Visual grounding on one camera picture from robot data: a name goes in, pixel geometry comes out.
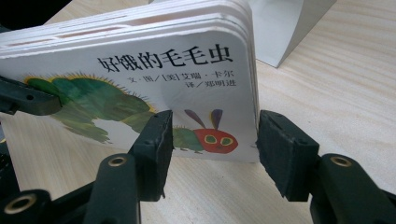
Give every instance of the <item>wooden table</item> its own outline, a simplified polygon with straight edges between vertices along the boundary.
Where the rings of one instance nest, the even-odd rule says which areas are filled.
[[[142,4],[74,0],[49,22]],[[395,15],[394,0],[338,0],[278,69],[257,62],[261,109],[293,120],[321,144],[320,154],[359,161],[393,193]],[[53,198],[93,181],[99,162],[120,152],[93,148],[34,116],[0,119],[21,188],[48,189]],[[281,199],[258,163],[173,158],[165,193],[158,203],[142,203],[144,223],[312,222],[308,204]]]

